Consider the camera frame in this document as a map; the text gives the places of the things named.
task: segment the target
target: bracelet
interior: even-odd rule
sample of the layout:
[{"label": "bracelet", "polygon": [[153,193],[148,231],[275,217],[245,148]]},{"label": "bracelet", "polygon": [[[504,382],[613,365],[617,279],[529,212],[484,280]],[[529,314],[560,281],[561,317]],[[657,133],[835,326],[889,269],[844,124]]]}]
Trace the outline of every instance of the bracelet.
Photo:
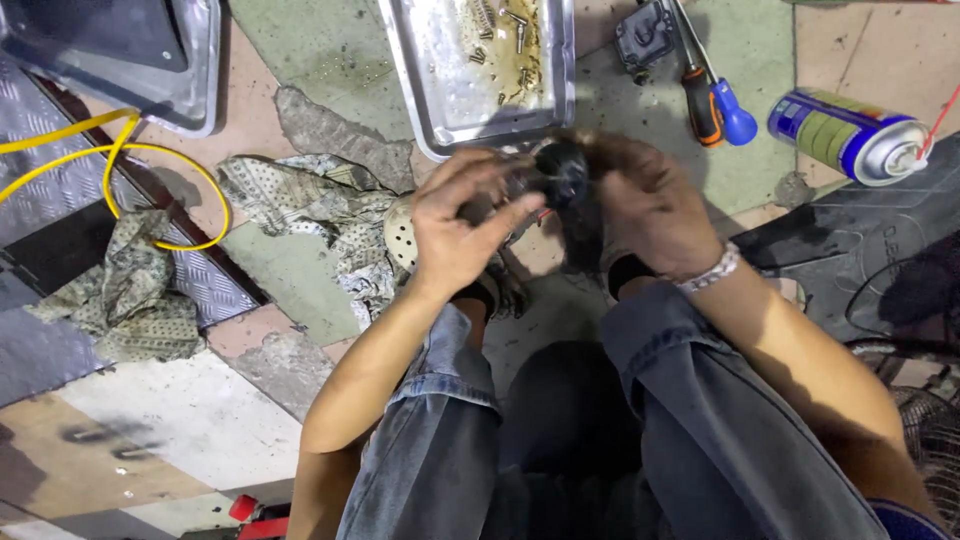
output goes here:
[{"label": "bracelet", "polygon": [[686,294],[697,292],[700,289],[707,288],[710,285],[726,278],[736,270],[737,263],[740,261],[740,250],[733,242],[727,242],[726,250],[713,268],[703,274],[687,280],[685,282],[674,282],[677,287]]}]

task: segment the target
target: screw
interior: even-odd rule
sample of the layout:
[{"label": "screw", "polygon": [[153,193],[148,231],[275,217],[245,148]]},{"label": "screw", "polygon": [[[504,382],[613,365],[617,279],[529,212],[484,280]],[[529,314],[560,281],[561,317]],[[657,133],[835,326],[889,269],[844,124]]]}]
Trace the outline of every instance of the screw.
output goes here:
[{"label": "screw", "polygon": [[510,13],[510,12],[508,12],[507,10],[504,10],[504,9],[501,9],[501,10],[500,10],[500,14],[501,14],[501,15],[507,15],[508,17],[510,17],[510,18],[512,18],[513,20],[515,20],[518,24],[521,24],[521,25],[523,25],[523,26],[526,26],[526,25],[527,25],[527,19],[521,17],[520,15]]},{"label": "screw", "polygon": [[523,35],[526,33],[527,25],[516,25],[516,53],[523,54]]}]

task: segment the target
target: blue screwdriver handle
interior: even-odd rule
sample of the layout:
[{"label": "blue screwdriver handle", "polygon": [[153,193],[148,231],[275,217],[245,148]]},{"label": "blue screwdriver handle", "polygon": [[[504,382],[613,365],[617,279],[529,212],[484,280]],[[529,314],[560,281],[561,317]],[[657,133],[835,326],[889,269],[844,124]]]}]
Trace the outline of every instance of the blue screwdriver handle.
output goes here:
[{"label": "blue screwdriver handle", "polygon": [[724,132],[727,142],[733,146],[743,146],[756,137],[756,120],[745,110],[733,95],[733,88],[726,79],[720,79],[713,85],[713,97],[716,99],[717,109],[723,114]]}]

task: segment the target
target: black rubber mat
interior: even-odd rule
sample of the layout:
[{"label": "black rubber mat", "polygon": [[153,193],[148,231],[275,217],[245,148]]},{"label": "black rubber mat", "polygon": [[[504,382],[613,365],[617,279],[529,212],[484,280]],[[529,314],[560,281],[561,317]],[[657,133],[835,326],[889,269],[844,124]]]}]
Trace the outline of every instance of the black rubber mat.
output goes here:
[{"label": "black rubber mat", "polygon": [[76,49],[168,71],[187,68],[167,0],[0,0],[0,11],[8,52],[19,45],[55,58]]},{"label": "black rubber mat", "polygon": [[[957,306],[958,231],[960,133],[938,142],[926,170],[902,182],[851,185],[733,241],[753,266],[800,282],[807,315],[846,341]],[[874,275],[850,306],[851,324],[848,304]]]}]

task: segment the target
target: screwdriver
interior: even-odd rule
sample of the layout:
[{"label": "screwdriver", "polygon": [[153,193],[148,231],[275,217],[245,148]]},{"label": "screwdriver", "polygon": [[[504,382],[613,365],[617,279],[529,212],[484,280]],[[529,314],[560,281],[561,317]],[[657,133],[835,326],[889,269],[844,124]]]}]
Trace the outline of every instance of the screwdriver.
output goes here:
[{"label": "screwdriver", "polygon": [[717,111],[713,92],[710,90],[710,80],[707,71],[693,60],[693,54],[686,44],[683,25],[677,31],[680,35],[680,46],[686,54],[686,69],[680,84],[686,92],[690,127],[693,128],[693,134],[704,148],[716,148],[723,144],[723,121]]},{"label": "screwdriver", "polygon": [[730,83],[726,79],[718,78],[716,72],[713,71],[710,58],[707,56],[707,50],[704,48],[704,44],[700,42],[700,38],[697,37],[697,31],[690,24],[690,19],[686,16],[686,11],[684,11],[684,6],[681,5],[680,0],[674,0],[673,3],[677,6],[677,12],[683,19],[682,25],[686,26],[690,37],[693,38],[693,43],[697,46],[697,51],[704,59],[704,64],[707,65],[710,90],[716,100],[716,108],[723,117],[724,136],[733,146],[747,144],[756,137],[756,120],[749,112],[740,108]]}]

